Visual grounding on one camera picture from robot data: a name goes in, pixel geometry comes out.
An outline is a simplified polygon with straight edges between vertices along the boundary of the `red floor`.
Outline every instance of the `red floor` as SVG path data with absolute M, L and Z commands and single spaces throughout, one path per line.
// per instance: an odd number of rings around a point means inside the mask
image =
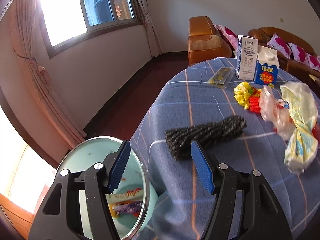
M 186 53 L 159 56 L 113 105 L 91 137 L 108 135 L 130 139 L 162 87 L 187 67 Z

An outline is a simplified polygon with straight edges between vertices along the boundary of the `pink cushion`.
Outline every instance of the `pink cushion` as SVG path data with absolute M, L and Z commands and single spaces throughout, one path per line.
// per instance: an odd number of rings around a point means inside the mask
M 306 53 L 306 55 L 307 55 L 309 67 L 320 72 L 320 63 L 318 62 L 318 59 L 315 56 L 310 55 L 309 53 Z
M 222 25 L 214 25 L 221 33 L 223 36 L 227 38 L 227 40 L 230 42 L 231 46 L 234 48 L 235 51 L 238 49 L 238 36 L 234 34 L 234 32 Z
M 288 44 L 292 50 L 294 60 L 309 66 L 309 62 L 304 49 L 290 42 Z
M 267 44 L 277 51 L 281 52 L 286 58 L 290 58 L 290 47 L 276 33 L 273 34 L 271 40 Z

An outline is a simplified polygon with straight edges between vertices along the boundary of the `white milk carton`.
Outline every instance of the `white milk carton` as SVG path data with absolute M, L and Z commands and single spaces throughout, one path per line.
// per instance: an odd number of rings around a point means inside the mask
M 238 35 L 238 38 L 237 78 L 254 80 L 258 54 L 258 40 L 253 37 L 243 35 Z

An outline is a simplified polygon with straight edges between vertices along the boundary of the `metal screw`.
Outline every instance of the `metal screw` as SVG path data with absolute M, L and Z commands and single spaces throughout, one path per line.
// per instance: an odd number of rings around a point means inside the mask
M 219 168 L 222 170 L 226 170 L 228 168 L 228 165 L 226 165 L 225 163 L 220 163 Z
M 68 173 L 69 173 L 69 171 L 66 170 L 66 169 L 60 171 L 60 175 L 61 175 L 61 176 L 66 176 L 66 175 L 68 175 Z
M 94 167 L 96 170 L 100 170 L 100 169 L 103 167 L 103 164 L 102 164 L 102 163 L 96 163 L 93 167 Z
M 253 174 L 254 174 L 254 176 L 259 177 L 259 176 L 261 175 L 261 172 L 258 171 L 258 170 L 254 170 L 254 171 L 253 171 Z

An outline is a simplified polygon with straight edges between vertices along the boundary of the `curtain tieback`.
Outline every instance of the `curtain tieback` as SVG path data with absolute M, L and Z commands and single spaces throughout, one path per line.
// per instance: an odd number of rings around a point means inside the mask
M 148 16 L 149 12 L 146 13 L 144 16 L 144 26 L 147 28 L 148 27 L 148 22 L 146 21 L 146 17 Z
M 16 51 L 14 51 L 14 52 L 15 52 L 15 53 L 17 54 L 17 56 L 20 57 L 20 58 L 24 58 L 24 59 L 28 59 L 28 60 L 34 61 L 34 62 L 36 63 L 36 71 L 37 71 L 38 76 L 42 79 L 43 83 L 45 83 L 45 84 L 47 84 L 47 85 L 50 84 L 51 79 L 50 79 L 50 76 L 49 76 L 47 70 L 46 70 L 44 67 L 42 67 L 42 66 L 40 66 L 40 65 L 38 64 L 38 62 L 37 62 L 37 60 L 36 60 L 35 57 L 32 57 L 32 58 L 30 58 L 30 57 L 24 57 L 24 56 L 19 55 Z

